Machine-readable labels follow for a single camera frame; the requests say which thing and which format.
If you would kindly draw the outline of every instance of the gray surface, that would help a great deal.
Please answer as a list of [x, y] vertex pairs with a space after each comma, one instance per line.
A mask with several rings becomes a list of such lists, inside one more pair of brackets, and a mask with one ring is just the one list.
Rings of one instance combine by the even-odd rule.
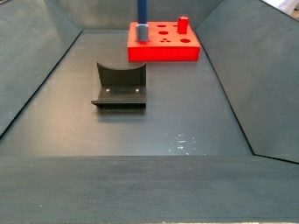
[[51, 1], [1, 4], [0, 135], [79, 34]]
[[[136, 0], [54, 0], [84, 29], [127, 30], [136, 21]], [[148, 21], [176, 21], [191, 17], [196, 27], [222, 0], [148, 0]]]
[[198, 33], [255, 153], [299, 162], [298, 21], [226, 0]]
[[98, 62], [127, 62], [126, 31], [86, 31], [0, 142], [1, 156], [250, 156], [204, 52], [147, 63], [147, 109], [100, 111]]
[[260, 157], [0, 158], [1, 223], [299, 221], [299, 166]]

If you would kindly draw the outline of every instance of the red block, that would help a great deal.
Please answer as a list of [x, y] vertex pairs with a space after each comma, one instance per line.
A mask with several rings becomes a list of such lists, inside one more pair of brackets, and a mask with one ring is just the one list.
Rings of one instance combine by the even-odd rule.
[[200, 43], [187, 27], [187, 33], [178, 33], [176, 22], [148, 22], [148, 39], [136, 42], [136, 22], [130, 25], [127, 53], [128, 61], [196, 61]]

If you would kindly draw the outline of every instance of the curved cutout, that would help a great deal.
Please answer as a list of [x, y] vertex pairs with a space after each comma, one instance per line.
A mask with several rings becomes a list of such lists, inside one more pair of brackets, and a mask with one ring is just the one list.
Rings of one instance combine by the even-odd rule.
[[134, 68], [114, 68], [98, 63], [98, 74], [102, 87], [146, 85], [146, 63]]

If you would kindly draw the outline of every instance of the bin floor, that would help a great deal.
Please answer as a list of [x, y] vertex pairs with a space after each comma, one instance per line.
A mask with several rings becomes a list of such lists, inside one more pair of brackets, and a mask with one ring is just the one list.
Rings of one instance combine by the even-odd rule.
[[127, 65], [127, 31], [84, 31], [0, 142], [0, 156], [251, 156], [204, 51], [147, 63], [146, 109], [98, 109], [98, 62]]

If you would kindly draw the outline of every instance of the black bracket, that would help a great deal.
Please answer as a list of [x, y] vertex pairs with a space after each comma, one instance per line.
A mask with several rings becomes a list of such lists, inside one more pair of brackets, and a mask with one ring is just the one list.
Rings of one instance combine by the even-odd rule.
[[96, 106], [146, 106], [146, 63], [131, 69], [115, 69], [98, 63], [100, 80]]

